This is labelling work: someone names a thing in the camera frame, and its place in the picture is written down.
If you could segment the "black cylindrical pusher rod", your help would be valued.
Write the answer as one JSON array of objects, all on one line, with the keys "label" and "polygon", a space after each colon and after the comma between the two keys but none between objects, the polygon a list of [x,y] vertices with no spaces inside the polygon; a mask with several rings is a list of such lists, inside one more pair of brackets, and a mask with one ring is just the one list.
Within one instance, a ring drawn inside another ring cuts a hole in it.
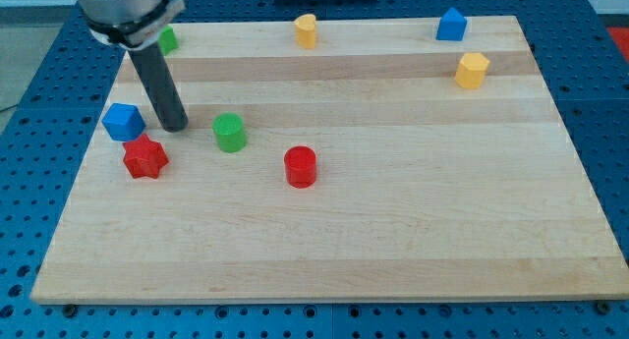
[{"label": "black cylindrical pusher rod", "polygon": [[129,55],[162,129],[169,133],[185,130],[188,116],[158,44],[129,51]]}]

